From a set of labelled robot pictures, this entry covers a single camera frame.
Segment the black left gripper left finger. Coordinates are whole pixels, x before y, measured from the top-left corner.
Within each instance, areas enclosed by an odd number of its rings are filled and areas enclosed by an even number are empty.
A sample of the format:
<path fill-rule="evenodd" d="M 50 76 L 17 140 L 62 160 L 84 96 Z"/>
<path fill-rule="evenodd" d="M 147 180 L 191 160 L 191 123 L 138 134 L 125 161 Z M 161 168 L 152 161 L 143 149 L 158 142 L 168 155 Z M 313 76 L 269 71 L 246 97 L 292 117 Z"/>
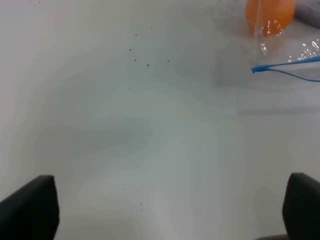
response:
<path fill-rule="evenodd" d="M 0 202 L 2 240 L 53 240 L 60 223 L 55 177 L 40 175 Z"/>

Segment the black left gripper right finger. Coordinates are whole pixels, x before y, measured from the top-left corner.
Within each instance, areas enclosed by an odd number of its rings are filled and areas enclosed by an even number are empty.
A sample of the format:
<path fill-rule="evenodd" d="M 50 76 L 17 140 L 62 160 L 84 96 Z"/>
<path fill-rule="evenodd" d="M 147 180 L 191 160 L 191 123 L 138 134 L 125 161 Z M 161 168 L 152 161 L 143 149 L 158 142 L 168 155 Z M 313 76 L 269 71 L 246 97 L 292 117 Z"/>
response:
<path fill-rule="evenodd" d="M 282 217 L 290 240 L 320 238 L 320 182 L 304 173 L 288 179 Z"/>

